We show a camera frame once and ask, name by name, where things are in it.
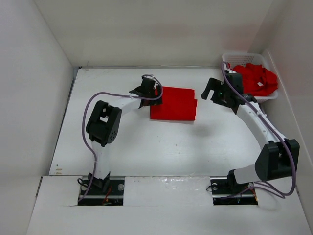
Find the red t-shirt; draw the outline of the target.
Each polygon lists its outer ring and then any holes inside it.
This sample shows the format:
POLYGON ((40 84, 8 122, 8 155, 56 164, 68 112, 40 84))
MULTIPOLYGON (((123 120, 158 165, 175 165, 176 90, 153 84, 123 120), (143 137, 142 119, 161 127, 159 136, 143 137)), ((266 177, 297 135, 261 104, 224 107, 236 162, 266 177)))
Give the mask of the red t-shirt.
POLYGON ((162 104, 150 107, 150 119, 195 121, 197 103, 193 89, 163 87, 162 104))

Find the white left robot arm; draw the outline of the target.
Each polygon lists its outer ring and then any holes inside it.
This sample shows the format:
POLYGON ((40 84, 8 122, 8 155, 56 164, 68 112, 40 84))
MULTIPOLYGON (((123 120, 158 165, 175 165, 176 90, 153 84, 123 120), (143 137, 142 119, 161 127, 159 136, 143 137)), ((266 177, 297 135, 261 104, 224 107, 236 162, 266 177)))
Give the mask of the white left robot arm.
POLYGON ((128 95, 99 92, 93 95, 84 110, 82 136, 85 145, 94 156, 94 167, 88 175, 89 187, 98 194, 108 191, 110 185, 109 145, 116 139, 121 118, 127 113, 146 106, 162 104, 163 87, 150 74, 141 77, 140 86, 129 91, 128 95), (99 100, 86 121, 91 102, 99 95, 119 97, 111 103, 99 100))

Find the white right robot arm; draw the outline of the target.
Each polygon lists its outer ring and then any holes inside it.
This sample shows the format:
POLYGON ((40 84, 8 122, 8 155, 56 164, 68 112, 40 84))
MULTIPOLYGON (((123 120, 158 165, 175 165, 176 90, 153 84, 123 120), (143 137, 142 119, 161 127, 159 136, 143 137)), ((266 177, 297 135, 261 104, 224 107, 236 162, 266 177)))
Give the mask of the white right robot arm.
POLYGON ((238 73, 226 74, 226 80, 210 78, 202 99, 213 92, 213 103, 230 108, 249 128, 261 152, 254 164, 229 171, 226 187, 237 193, 244 184, 258 181, 294 177, 296 175, 300 145, 281 134, 261 111, 257 99, 243 92, 242 77, 238 73))

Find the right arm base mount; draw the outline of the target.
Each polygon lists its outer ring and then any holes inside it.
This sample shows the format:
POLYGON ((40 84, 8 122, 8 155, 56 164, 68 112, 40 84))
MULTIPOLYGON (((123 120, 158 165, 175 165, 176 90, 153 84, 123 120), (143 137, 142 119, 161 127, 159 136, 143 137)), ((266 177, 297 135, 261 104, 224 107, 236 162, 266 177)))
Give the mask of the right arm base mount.
POLYGON ((212 194, 214 206, 258 205, 254 184, 231 186, 226 176, 211 176, 207 191, 212 194))

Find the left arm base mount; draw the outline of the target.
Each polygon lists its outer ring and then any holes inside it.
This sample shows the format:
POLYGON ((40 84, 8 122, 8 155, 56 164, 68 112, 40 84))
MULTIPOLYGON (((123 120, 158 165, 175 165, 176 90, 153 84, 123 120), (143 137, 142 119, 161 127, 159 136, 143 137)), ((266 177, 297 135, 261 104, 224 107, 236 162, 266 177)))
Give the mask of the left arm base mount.
POLYGON ((88 178, 79 178, 77 181, 80 185, 78 206, 123 206, 125 177, 111 177, 105 191, 93 184, 86 196, 88 178))

